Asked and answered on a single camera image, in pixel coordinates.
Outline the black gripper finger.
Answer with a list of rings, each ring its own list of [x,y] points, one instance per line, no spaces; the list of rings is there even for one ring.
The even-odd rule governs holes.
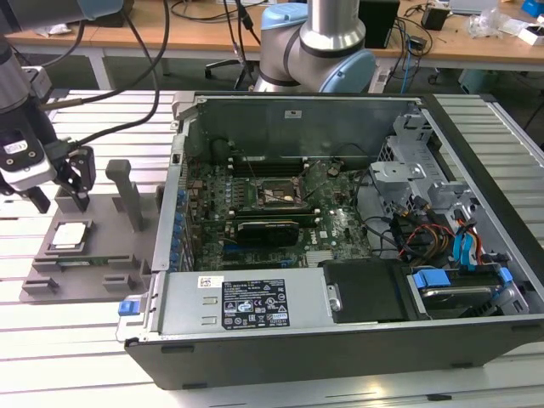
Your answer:
[[[94,187],[94,150],[90,146],[82,146],[60,160],[57,185],[73,200],[79,212],[86,212],[90,203],[88,193]]]
[[[47,213],[50,208],[50,200],[40,187],[32,187],[26,192],[26,197],[40,213]]]

